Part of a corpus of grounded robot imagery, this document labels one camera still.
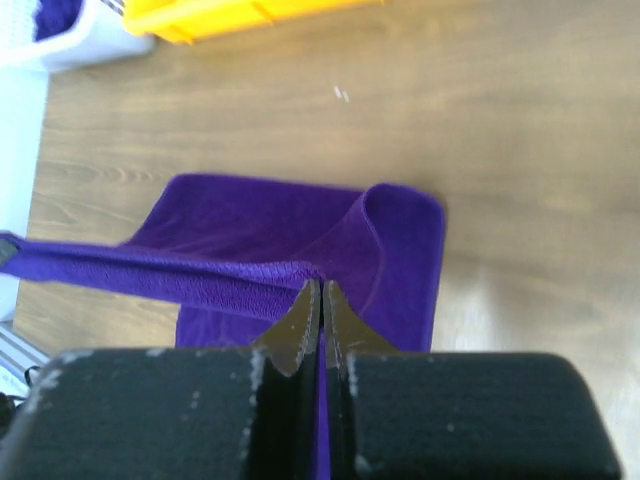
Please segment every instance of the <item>white plastic basket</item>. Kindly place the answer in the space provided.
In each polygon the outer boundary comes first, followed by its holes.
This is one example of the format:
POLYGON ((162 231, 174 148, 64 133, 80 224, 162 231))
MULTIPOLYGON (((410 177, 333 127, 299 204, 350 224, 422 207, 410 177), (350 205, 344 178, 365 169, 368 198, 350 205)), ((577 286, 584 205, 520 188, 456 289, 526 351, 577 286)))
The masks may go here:
POLYGON ((38 0, 0 0, 0 67, 59 72, 151 51, 153 37, 136 37, 124 29, 122 4, 84 0, 71 29, 35 42, 38 0))

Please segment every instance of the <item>wooden table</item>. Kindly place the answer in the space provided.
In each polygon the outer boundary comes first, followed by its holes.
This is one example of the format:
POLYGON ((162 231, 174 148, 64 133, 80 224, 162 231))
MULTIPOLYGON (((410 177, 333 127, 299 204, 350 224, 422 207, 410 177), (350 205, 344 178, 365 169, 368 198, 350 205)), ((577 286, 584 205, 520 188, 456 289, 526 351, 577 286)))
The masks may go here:
MULTIPOLYGON (((29 235, 121 241, 180 172, 434 192, 435 348, 567 356, 640 478, 638 25, 636 0, 396 0, 57 75, 29 235)), ((169 345, 176 311, 25 283, 16 329, 169 345)))

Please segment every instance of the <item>yellow plastic bin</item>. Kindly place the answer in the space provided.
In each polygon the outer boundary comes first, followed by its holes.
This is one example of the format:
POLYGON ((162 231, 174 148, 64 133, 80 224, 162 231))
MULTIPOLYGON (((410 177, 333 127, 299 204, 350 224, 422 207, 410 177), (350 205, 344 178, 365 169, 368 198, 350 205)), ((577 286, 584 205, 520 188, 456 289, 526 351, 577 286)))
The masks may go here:
POLYGON ((384 0, 128 0, 125 28, 171 43, 273 25, 289 18, 384 0))

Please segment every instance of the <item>purple towel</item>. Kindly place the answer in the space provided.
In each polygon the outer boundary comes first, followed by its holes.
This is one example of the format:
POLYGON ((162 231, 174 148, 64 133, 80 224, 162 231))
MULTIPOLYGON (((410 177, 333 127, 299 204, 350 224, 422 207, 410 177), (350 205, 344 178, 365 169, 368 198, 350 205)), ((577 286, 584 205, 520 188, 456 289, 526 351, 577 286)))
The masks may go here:
POLYGON ((84 0, 40 0, 34 16, 36 42, 66 32, 76 22, 84 0))
MULTIPOLYGON (((444 231, 440 204, 408 187, 359 192, 181 175, 128 242, 107 247, 1 234, 20 251, 0 272, 180 303, 178 347, 246 346, 287 312, 305 279, 333 279, 392 345, 425 351, 444 231)), ((320 479, 328 472, 324 415, 321 397, 320 479)))

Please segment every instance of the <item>white wall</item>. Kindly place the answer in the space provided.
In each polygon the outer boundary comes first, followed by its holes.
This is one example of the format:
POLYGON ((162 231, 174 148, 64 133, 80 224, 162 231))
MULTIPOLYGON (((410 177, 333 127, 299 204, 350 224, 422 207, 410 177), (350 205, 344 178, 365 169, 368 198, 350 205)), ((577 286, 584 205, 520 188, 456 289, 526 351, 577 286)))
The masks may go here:
MULTIPOLYGON (((0 230, 27 232, 49 75, 0 69, 0 230)), ((0 319, 12 318, 18 280, 0 274, 0 319)))

